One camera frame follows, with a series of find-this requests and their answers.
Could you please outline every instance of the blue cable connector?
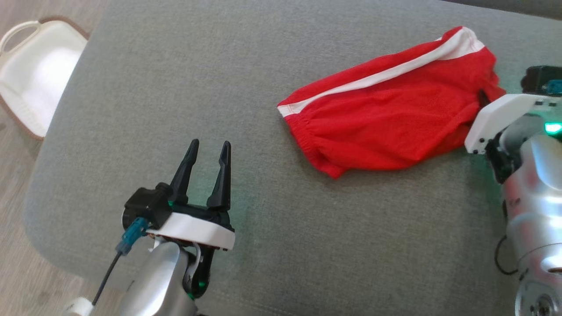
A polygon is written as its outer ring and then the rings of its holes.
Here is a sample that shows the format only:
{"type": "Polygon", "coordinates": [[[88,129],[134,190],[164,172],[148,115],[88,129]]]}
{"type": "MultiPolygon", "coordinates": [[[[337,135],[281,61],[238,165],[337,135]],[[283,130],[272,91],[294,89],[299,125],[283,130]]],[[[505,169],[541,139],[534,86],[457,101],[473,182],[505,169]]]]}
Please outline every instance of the blue cable connector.
{"type": "Polygon", "coordinates": [[[148,222],[141,217],[135,219],[135,221],[127,228],[123,236],[121,236],[121,242],[115,247],[117,252],[121,252],[123,256],[126,256],[133,244],[141,237],[146,236],[146,230],[148,229],[148,222]]]}

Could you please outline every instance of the black cable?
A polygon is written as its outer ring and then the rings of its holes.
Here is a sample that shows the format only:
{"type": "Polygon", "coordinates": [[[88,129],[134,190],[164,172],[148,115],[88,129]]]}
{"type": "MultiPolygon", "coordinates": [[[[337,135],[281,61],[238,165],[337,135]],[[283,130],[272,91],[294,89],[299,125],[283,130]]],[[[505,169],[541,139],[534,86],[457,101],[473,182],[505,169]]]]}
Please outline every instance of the black cable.
{"type": "Polygon", "coordinates": [[[123,253],[121,251],[117,252],[117,255],[115,256],[115,258],[113,259],[113,262],[109,266],[109,269],[106,272],[106,276],[103,278],[102,284],[99,286],[98,292],[97,292],[96,296],[94,297],[94,300],[92,301],[92,306],[95,306],[96,303],[98,303],[99,296],[102,295],[103,288],[105,287],[105,284],[107,283],[107,280],[109,279],[109,275],[111,274],[111,271],[113,271],[113,268],[115,267],[115,264],[117,263],[117,260],[119,260],[119,257],[122,254],[123,253]]]}
{"type": "Polygon", "coordinates": [[[517,273],[517,269],[513,270],[513,271],[506,271],[504,270],[501,266],[500,266],[500,262],[497,260],[498,255],[500,254],[500,247],[501,244],[507,239],[507,235],[504,235],[503,237],[501,237],[500,241],[497,242],[497,246],[496,246],[496,251],[494,252],[493,255],[493,261],[496,264],[497,269],[502,273],[505,274],[506,276],[510,276],[512,274],[517,273]]]}

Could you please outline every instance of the red garment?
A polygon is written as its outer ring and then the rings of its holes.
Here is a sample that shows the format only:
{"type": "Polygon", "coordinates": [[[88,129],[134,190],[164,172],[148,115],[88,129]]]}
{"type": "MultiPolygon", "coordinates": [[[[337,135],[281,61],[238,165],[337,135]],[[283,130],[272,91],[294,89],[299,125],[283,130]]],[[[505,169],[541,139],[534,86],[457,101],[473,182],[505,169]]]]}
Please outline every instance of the red garment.
{"type": "Polygon", "coordinates": [[[495,56],[459,26],[293,92],[277,109],[308,160],[336,179],[348,169],[396,170],[463,145],[480,109],[505,91],[495,56]]]}

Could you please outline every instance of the white cable connector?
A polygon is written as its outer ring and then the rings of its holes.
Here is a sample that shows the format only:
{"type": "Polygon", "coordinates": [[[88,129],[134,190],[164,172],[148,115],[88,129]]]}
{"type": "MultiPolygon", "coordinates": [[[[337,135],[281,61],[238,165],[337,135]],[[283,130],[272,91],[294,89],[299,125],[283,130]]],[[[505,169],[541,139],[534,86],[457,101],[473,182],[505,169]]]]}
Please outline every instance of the white cable connector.
{"type": "Polygon", "coordinates": [[[89,316],[92,310],[94,310],[92,302],[84,297],[79,297],[66,304],[62,316],[89,316]]]}

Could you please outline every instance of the white basket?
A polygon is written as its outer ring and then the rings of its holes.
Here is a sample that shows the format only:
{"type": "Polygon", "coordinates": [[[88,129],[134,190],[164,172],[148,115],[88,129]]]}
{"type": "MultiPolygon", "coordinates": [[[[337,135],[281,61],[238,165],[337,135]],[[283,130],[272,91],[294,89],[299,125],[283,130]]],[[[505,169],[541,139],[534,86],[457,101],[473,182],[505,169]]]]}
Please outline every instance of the white basket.
{"type": "Polygon", "coordinates": [[[87,40],[63,21],[29,21],[0,40],[0,96],[8,110],[36,138],[43,138],[87,40]],[[17,32],[33,34],[5,51],[17,32]]]}

